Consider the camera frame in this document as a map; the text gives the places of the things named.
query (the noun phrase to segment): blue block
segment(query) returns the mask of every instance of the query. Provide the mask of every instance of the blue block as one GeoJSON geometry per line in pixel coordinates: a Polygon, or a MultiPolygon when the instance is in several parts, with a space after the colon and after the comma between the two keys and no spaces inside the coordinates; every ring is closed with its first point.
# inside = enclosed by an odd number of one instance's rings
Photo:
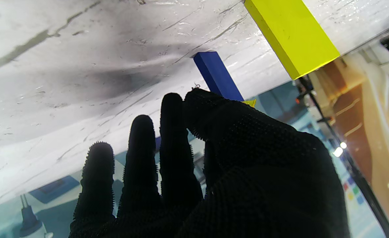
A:
{"type": "Polygon", "coordinates": [[[211,92],[230,100],[244,101],[217,52],[199,52],[194,62],[211,92]]]}

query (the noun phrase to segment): colored square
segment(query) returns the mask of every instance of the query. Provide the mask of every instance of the colored square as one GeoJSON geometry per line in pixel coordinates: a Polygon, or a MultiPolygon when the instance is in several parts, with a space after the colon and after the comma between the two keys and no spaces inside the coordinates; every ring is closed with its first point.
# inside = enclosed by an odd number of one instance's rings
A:
{"type": "Polygon", "coordinates": [[[362,195],[357,197],[356,200],[358,200],[359,205],[362,205],[365,202],[364,197],[362,195]]]}
{"type": "Polygon", "coordinates": [[[343,184],[343,189],[344,189],[344,191],[346,191],[348,188],[349,188],[349,185],[347,184],[347,182],[345,182],[345,183],[343,184]]]}
{"type": "Polygon", "coordinates": [[[347,182],[349,182],[350,185],[352,185],[352,184],[355,183],[355,181],[353,180],[352,177],[349,177],[349,178],[347,179],[347,182]]]}
{"type": "Polygon", "coordinates": [[[358,187],[354,187],[354,188],[353,188],[353,193],[354,193],[355,195],[357,195],[357,194],[359,193],[359,188],[358,188],[358,187]]]}
{"type": "Polygon", "coordinates": [[[352,201],[355,198],[355,196],[353,195],[352,192],[349,192],[347,193],[347,198],[349,198],[349,200],[352,201]]]}

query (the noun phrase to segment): small yellow piece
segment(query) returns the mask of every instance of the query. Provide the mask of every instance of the small yellow piece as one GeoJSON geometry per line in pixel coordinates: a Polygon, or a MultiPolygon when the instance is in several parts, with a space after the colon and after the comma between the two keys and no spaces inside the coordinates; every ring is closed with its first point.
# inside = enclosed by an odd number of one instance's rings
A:
{"type": "Polygon", "coordinates": [[[255,100],[250,100],[250,101],[243,101],[244,104],[248,104],[249,106],[255,108],[256,105],[256,99],[255,100]]]}
{"type": "Polygon", "coordinates": [[[340,56],[302,0],[246,0],[244,5],[292,79],[340,56]]]}

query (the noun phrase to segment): black glove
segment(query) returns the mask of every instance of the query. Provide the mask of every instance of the black glove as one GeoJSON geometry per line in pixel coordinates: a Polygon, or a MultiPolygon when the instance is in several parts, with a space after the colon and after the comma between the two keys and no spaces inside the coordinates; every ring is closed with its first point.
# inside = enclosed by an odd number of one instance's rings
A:
{"type": "Polygon", "coordinates": [[[83,168],[82,192],[70,226],[70,237],[172,237],[202,200],[193,174],[193,155],[183,122],[183,101],[167,94],[161,107],[160,172],[157,189],[155,132],[149,116],[131,125],[124,187],[117,218],[112,215],[114,154],[104,142],[90,147],[83,168]]]}

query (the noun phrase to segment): metal rod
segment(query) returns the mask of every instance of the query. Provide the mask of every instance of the metal rod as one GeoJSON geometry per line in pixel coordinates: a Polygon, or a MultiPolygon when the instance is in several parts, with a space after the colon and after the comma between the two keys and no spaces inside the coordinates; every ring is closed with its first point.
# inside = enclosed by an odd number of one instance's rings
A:
{"type": "Polygon", "coordinates": [[[28,207],[29,205],[28,205],[28,202],[27,202],[27,198],[25,197],[25,194],[23,194],[22,196],[24,197],[25,204],[27,204],[27,207],[28,207]]]}
{"type": "Polygon", "coordinates": [[[20,195],[20,199],[21,199],[22,207],[25,208],[24,201],[23,201],[23,199],[22,199],[22,195],[20,195]]]}

